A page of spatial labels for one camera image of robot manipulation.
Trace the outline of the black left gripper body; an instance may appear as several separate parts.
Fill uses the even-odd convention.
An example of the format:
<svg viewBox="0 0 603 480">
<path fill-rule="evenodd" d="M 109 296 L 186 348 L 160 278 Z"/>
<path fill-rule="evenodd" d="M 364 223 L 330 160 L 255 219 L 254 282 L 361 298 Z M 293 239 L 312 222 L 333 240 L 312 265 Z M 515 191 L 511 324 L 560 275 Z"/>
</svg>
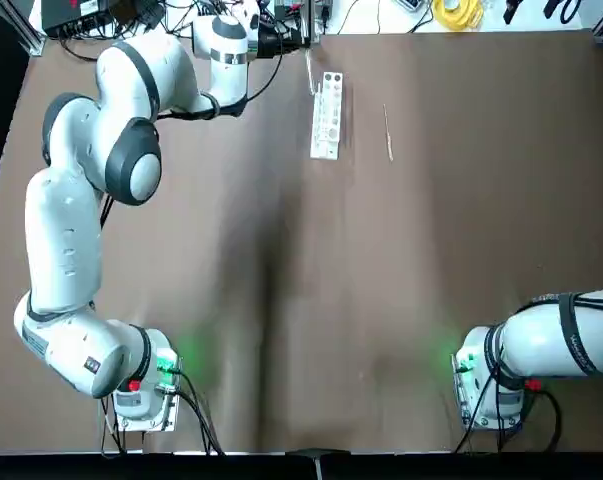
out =
<svg viewBox="0 0 603 480">
<path fill-rule="evenodd" d="M 298 29 L 283 32 L 272 27 L 261 27 L 257 40 L 257 57 L 272 59 L 287 55 L 302 47 L 302 34 Z"/>
</svg>

